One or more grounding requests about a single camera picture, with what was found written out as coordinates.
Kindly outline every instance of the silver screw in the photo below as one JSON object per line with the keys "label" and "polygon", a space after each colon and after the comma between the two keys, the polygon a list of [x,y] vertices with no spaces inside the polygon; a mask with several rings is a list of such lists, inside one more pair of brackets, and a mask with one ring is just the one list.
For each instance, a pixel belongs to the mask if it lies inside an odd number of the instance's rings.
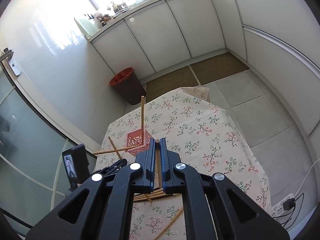
{"label": "silver screw", "polygon": [[132,169],[132,170],[138,170],[138,169],[140,169],[140,167],[141,167],[141,165],[139,163],[132,163],[130,165],[130,169]]}
{"label": "silver screw", "polygon": [[184,170],[186,168],[186,165],[184,163],[177,163],[176,168],[178,170]]}
{"label": "silver screw", "polygon": [[224,180],[224,175],[223,175],[222,173],[216,173],[216,174],[214,175],[214,178],[215,178],[216,180]]}
{"label": "silver screw", "polygon": [[93,174],[93,175],[91,176],[91,179],[92,179],[93,181],[99,181],[99,180],[102,179],[102,175],[101,175],[100,173]]}

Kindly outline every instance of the red trash can rim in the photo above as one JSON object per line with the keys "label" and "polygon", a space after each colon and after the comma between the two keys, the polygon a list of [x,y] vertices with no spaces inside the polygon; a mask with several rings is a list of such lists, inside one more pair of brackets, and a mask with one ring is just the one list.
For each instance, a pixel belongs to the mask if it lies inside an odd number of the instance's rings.
{"label": "red trash can rim", "polygon": [[110,86],[115,86],[123,81],[125,81],[128,77],[130,77],[133,73],[134,69],[133,67],[126,68],[122,71],[120,71],[117,75],[115,75],[111,81]]}

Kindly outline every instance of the black power plug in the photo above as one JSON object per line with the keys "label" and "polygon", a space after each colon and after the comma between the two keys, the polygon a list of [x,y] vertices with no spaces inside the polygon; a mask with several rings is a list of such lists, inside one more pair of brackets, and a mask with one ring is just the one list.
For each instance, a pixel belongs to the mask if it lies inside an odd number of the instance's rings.
{"label": "black power plug", "polygon": [[283,203],[284,210],[290,210],[296,206],[296,200],[294,198],[289,198],[287,201]]}

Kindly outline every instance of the floral pattern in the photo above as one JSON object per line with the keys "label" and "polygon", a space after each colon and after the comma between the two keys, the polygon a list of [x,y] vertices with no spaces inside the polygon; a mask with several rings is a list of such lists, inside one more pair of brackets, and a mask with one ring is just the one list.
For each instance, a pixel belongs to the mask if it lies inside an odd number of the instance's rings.
{"label": "floral pattern", "polygon": [[[227,111],[206,101],[208,89],[179,88],[145,105],[144,123],[153,138],[166,137],[168,150],[179,153],[181,161],[199,173],[226,174],[261,208],[271,214],[269,180],[252,154],[247,142],[236,129]],[[138,108],[108,127],[101,149],[112,149],[108,136],[117,147],[126,146],[126,134],[140,126]],[[135,157],[120,154],[132,163]],[[116,162],[116,153],[98,155],[95,169]],[[183,207],[181,195],[135,202],[132,210],[130,239],[154,239]],[[164,231],[159,239],[186,239],[184,216]]]}

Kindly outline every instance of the tiled wall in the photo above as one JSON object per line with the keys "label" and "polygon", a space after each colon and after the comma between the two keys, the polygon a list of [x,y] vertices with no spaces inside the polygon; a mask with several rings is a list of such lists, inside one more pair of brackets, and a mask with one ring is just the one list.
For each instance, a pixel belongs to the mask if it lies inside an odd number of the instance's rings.
{"label": "tiled wall", "polygon": [[88,0],[12,0],[0,18],[0,48],[13,49],[41,94],[101,143],[125,102],[108,86],[114,73],[74,22],[94,11]]}

